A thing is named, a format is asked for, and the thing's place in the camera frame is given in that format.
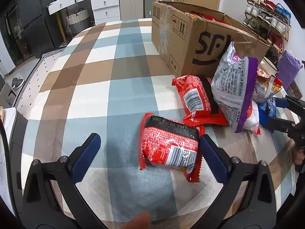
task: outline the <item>metal screw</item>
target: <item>metal screw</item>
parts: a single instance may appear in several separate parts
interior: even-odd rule
[[[35,159],[33,162],[32,162],[32,165],[36,165],[39,163],[39,160],[38,159]]]
[[[232,163],[238,164],[240,162],[240,159],[238,157],[232,157],[231,161]]]
[[[67,162],[67,160],[68,160],[67,156],[62,156],[59,158],[59,162],[61,162],[61,163],[65,163],[65,162]]]
[[[268,165],[267,162],[266,162],[265,160],[261,160],[261,161],[260,161],[260,164],[263,165],[263,166],[267,166],[267,165]]]

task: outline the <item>cardboard box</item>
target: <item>cardboard box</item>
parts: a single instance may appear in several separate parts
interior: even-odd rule
[[[153,2],[152,42],[176,77],[201,74],[213,77],[219,60],[231,41],[237,54],[255,57],[259,62],[269,44],[248,27],[226,14],[188,3]],[[230,25],[192,18],[188,11],[216,17]]]

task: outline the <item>wicker basket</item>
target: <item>wicker basket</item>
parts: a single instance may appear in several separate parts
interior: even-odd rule
[[[91,27],[91,21],[87,9],[69,15],[66,19],[72,34],[80,33],[88,27]]]

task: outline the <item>red shoe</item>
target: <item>red shoe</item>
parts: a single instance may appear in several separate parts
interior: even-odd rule
[[[276,34],[274,34],[274,37],[275,37],[275,42],[274,42],[273,46],[274,46],[275,49],[277,49],[279,51],[279,50],[282,49],[283,39]]]
[[[276,5],[271,1],[264,0],[264,3],[266,4],[266,7],[268,7],[269,9],[274,10],[276,8]]]
[[[269,35],[268,35],[268,39],[267,41],[273,45],[273,43],[276,42],[276,39],[277,39],[277,35],[274,33],[274,32],[270,32]]]

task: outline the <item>dark gray refrigerator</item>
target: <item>dark gray refrigerator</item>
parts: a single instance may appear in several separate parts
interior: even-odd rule
[[[17,0],[24,33],[36,58],[63,42],[56,16],[47,8],[53,1]]]

